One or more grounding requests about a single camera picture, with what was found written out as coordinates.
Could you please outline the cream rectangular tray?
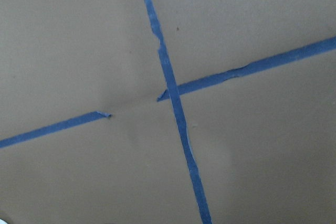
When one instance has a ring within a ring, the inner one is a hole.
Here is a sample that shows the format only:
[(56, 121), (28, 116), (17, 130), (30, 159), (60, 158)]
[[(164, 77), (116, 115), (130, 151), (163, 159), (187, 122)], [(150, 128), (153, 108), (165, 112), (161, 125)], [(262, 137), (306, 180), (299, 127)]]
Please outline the cream rectangular tray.
[(0, 224), (8, 224), (5, 220), (0, 219)]

